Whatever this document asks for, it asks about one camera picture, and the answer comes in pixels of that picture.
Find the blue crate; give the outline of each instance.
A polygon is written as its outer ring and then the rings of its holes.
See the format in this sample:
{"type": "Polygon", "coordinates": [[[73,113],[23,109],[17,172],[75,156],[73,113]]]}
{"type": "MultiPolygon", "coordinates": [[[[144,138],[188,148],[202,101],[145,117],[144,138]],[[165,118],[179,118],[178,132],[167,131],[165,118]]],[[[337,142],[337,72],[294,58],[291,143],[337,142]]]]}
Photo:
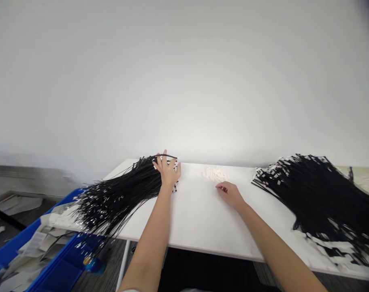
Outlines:
{"type": "MultiPolygon", "coordinates": [[[[82,189],[76,189],[54,207],[74,201],[74,197],[81,194],[82,189]]],[[[0,248],[0,269],[7,268],[14,259],[17,251],[27,243],[40,225],[40,219],[29,225],[15,238],[0,248]]],[[[64,292],[70,291],[80,274],[84,270],[82,249],[75,248],[84,236],[75,235],[49,263],[49,265],[36,278],[32,285],[26,290],[29,292],[64,292]]],[[[83,251],[91,251],[89,246],[85,246],[83,251]]]]}

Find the wire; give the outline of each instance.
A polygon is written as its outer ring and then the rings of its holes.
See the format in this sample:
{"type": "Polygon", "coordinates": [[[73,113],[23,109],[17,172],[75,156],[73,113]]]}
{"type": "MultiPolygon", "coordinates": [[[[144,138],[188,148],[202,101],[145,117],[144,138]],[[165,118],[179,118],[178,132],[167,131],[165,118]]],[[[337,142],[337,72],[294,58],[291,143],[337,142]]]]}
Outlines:
{"type": "Polygon", "coordinates": [[[98,256],[111,238],[126,225],[132,215],[147,200],[158,195],[161,175],[152,162],[159,159],[153,155],[142,157],[123,171],[119,177],[96,181],[86,187],[79,195],[78,208],[74,211],[76,221],[82,223],[83,240],[77,247],[88,245],[92,248],[90,256],[98,256]],[[100,236],[98,242],[92,234],[100,236]]]}
{"type": "Polygon", "coordinates": [[[293,229],[320,240],[329,257],[350,254],[351,264],[369,267],[369,193],[353,183],[352,168],[347,178],[326,157],[297,154],[257,169],[252,184],[286,205],[293,229]],[[333,242],[349,242],[352,251],[333,242]]]}

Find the human hand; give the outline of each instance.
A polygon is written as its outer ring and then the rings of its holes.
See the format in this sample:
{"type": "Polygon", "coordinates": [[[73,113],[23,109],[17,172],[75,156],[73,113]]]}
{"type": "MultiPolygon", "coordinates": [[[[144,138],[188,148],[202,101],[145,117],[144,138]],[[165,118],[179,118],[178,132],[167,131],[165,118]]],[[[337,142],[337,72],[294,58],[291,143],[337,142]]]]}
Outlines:
{"type": "Polygon", "coordinates": [[[176,159],[173,158],[170,163],[167,163],[167,156],[163,156],[163,159],[160,159],[160,154],[157,154],[157,163],[152,162],[156,169],[161,174],[161,183],[162,186],[172,187],[175,185],[177,180],[181,175],[181,163],[179,162],[177,165],[177,170],[175,171],[175,162],[176,159]]]}
{"type": "Polygon", "coordinates": [[[215,186],[218,190],[218,193],[234,209],[237,210],[240,206],[245,204],[244,199],[242,198],[238,188],[236,185],[230,182],[222,182],[215,186]]]}

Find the white table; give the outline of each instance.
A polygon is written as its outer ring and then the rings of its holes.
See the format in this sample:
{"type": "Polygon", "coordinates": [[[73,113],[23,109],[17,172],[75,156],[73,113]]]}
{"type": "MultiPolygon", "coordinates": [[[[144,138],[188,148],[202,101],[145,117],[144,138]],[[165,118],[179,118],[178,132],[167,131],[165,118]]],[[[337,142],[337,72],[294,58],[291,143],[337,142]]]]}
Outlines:
{"type": "MultiPolygon", "coordinates": [[[[137,159],[127,159],[104,179],[110,179],[137,159]]],[[[177,192],[172,196],[171,233],[168,246],[220,256],[263,262],[253,237],[235,210],[218,195],[215,182],[201,172],[215,165],[182,163],[177,192]]],[[[294,250],[312,271],[369,280],[369,268],[339,271],[338,268],[304,238],[291,232],[295,215],[276,198],[250,183],[254,168],[218,166],[236,184],[244,200],[294,250]]],[[[152,212],[156,198],[147,201],[117,238],[138,241],[152,212]]],[[[80,231],[72,218],[61,218],[54,227],[80,231]]]]}

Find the person's left hand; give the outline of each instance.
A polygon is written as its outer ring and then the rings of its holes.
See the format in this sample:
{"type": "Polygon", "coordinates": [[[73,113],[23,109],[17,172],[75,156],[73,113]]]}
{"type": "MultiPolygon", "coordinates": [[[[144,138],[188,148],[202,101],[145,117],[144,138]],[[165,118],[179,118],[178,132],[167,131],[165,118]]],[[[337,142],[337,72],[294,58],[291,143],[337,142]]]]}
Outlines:
{"type": "Polygon", "coordinates": [[[179,179],[181,175],[181,163],[179,162],[177,165],[177,170],[175,171],[175,162],[176,159],[173,158],[170,163],[167,163],[167,156],[163,156],[163,159],[161,160],[159,157],[159,153],[157,154],[157,163],[152,162],[153,165],[157,168],[157,170],[161,174],[161,183],[162,186],[168,186],[172,187],[175,185],[177,180],[179,179]]]}

